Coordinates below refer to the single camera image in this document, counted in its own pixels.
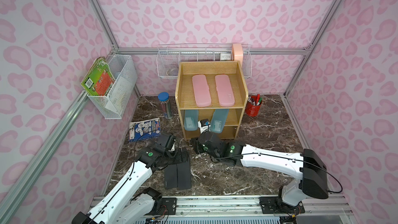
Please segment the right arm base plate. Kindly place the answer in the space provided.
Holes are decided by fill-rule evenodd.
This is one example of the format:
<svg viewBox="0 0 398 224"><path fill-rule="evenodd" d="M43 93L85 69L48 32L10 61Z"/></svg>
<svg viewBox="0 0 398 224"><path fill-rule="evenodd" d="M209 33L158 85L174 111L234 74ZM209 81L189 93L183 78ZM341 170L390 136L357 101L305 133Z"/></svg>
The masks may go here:
<svg viewBox="0 0 398 224"><path fill-rule="evenodd" d="M284 203L279 197L260 197L259 200L263 214L299 215L305 213L302 202L297 206L291 206Z"/></svg>

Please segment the pink pencil case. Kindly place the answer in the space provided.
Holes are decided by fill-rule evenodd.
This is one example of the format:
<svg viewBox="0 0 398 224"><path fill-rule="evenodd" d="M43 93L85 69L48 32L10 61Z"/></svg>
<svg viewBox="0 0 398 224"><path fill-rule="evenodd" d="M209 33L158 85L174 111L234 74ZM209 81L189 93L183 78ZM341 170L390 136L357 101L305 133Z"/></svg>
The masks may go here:
<svg viewBox="0 0 398 224"><path fill-rule="evenodd" d="M206 76L204 74L194 75L192 77L192 85L197 107L210 106L211 95Z"/></svg>
<svg viewBox="0 0 398 224"><path fill-rule="evenodd" d="M219 105L222 107L233 106L235 98L229 76L227 74L216 75L215 83Z"/></svg>

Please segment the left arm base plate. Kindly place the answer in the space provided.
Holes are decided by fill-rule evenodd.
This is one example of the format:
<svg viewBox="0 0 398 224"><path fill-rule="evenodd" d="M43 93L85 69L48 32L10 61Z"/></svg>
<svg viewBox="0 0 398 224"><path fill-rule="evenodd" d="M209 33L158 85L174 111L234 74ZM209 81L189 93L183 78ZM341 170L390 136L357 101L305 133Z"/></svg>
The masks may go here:
<svg viewBox="0 0 398 224"><path fill-rule="evenodd" d="M151 212L147 215L162 215L166 211L167 215L175 215L177 207L177 198L162 198L156 200Z"/></svg>

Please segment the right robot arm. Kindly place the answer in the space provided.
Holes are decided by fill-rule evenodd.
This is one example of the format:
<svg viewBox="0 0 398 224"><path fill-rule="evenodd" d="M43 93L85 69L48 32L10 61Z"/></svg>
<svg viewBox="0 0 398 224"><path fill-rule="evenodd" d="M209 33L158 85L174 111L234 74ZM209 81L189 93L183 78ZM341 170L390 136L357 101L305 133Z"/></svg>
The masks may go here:
<svg viewBox="0 0 398 224"><path fill-rule="evenodd" d="M204 131L190 141L197 154L206 153L212 162L229 167L261 168L291 176L283 186L277 204L296 207L304 199L325 200L332 193L328 189L331 174L321 158L311 149L287 153L261 149L242 142L225 142L216 134Z"/></svg>

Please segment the teal pencil case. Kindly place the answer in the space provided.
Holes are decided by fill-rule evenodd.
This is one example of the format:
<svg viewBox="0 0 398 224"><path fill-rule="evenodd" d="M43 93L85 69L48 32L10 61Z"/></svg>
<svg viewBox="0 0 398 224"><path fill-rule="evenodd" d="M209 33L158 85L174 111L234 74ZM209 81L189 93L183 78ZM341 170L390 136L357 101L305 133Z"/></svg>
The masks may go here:
<svg viewBox="0 0 398 224"><path fill-rule="evenodd" d="M185 110L183 124L186 131L196 131L198 129L198 116L198 110Z"/></svg>
<svg viewBox="0 0 398 224"><path fill-rule="evenodd" d="M213 133L221 133L227 121L229 109L217 109L214 111L209 130Z"/></svg>

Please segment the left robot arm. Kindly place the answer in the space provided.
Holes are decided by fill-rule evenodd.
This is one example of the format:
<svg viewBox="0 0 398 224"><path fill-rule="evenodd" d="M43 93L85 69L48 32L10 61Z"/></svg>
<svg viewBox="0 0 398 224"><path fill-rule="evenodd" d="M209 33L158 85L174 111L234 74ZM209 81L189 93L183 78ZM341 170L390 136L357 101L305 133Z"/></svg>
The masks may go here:
<svg viewBox="0 0 398 224"><path fill-rule="evenodd" d="M136 192L155 171L177 164L181 149L174 147L175 141L174 135L163 133L154 144L142 148L109 194L86 214L79 212L72 223L133 224L147 214L156 222L161 220L168 213L162 194L150 187L138 195Z"/></svg>

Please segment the black pencil case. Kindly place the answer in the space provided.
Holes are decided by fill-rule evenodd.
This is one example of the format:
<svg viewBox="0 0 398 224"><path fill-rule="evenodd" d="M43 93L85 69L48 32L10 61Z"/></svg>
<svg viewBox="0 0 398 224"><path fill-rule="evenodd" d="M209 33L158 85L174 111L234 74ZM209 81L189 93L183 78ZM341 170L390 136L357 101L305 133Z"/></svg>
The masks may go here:
<svg viewBox="0 0 398 224"><path fill-rule="evenodd" d="M178 172L176 164L171 164L164 169L164 187L165 189L178 187Z"/></svg>
<svg viewBox="0 0 398 224"><path fill-rule="evenodd" d="M177 188L179 190L192 188L190 154L186 148L181 150L181 163L177 165Z"/></svg>

